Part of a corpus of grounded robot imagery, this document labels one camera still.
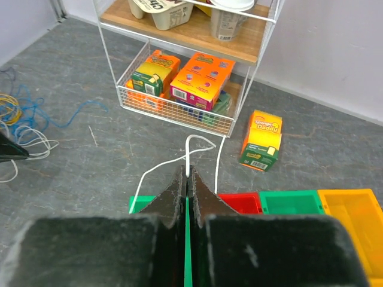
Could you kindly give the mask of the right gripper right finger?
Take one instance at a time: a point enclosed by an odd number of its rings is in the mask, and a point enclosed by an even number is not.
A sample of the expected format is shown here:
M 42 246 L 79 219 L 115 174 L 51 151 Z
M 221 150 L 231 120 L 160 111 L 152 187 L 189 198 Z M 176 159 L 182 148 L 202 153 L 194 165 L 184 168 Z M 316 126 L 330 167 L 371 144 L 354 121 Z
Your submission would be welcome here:
M 194 286 L 368 286 L 354 244 L 327 215 L 242 215 L 195 167 L 188 178 Z

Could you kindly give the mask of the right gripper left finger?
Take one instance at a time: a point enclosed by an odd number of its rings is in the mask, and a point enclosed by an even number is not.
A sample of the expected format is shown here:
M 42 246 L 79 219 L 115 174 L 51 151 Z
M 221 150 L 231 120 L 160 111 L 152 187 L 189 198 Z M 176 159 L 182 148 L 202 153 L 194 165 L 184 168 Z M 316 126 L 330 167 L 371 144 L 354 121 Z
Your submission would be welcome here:
M 38 218 L 15 236 L 2 286 L 183 286 L 186 176 L 122 218 Z

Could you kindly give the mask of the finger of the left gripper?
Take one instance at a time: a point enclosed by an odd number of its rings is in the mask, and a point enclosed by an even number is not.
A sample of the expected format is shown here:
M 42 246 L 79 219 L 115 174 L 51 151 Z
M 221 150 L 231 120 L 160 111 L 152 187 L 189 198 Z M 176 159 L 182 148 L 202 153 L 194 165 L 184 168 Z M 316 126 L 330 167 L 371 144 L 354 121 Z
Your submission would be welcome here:
M 29 157 L 29 152 L 0 133 L 0 162 L 11 160 L 25 160 Z

